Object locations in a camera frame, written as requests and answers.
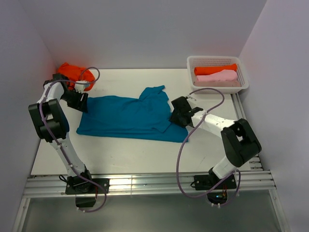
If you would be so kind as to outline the blue t shirt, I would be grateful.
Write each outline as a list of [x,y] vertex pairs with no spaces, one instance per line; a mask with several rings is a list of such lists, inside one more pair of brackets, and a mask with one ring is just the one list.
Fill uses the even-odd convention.
[[181,143],[188,131],[171,123],[165,86],[147,87],[138,98],[88,98],[76,132],[79,135]]

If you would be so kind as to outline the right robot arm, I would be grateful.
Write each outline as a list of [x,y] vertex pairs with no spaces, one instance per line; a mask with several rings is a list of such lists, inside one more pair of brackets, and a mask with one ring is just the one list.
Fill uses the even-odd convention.
[[206,184],[213,188],[220,188],[229,175],[236,171],[243,164],[261,152],[262,147],[252,130],[249,122],[241,118],[231,120],[211,114],[211,111],[224,103],[221,100],[210,109],[193,107],[194,100],[191,97],[178,97],[172,102],[173,112],[170,122],[186,128],[193,128],[184,139],[176,161],[176,179],[179,179],[180,159],[184,144],[190,136],[197,130],[203,129],[222,139],[225,156],[212,167],[207,175]]

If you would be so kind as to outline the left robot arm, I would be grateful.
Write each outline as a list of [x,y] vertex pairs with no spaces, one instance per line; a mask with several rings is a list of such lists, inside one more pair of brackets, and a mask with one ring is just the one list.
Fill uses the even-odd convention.
[[28,106],[28,111],[38,137],[49,143],[59,154],[68,177],[59,177],[68,188],[89,193],[94,189],[94,180],[86,165],[79,159],[69,137],[69,123],[60,106],[64,100],[67,106],[87,113],[87,93],[69,89],[69,79],[59,73],[44,82],[44,92],[37,103]]

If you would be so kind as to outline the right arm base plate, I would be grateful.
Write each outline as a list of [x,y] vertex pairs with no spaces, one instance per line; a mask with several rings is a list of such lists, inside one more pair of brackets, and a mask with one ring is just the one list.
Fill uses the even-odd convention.
[[[209,190],[219,181],[220,179],[214,174],[194,175],[194,181],[190,184],[190,186],[197,191]],[[231,175],[225,181],[219,184],[215,188],[215,190],[236,189],[236,188],[237,184],[235,181],[235,177]]]

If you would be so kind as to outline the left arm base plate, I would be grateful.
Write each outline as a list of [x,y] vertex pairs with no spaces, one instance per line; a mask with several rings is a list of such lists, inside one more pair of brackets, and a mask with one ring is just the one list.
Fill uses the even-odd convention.
[[92,179],[93,182],[97,183],[102,187],[99,188],[98,186],[89,183],[87,181],[83,181],[78,185],[71,185],[67,183],[65,194],[66,195],[81,195],[81,194],[104,194],[108,193],[110,180],[108,178],[94,178]]

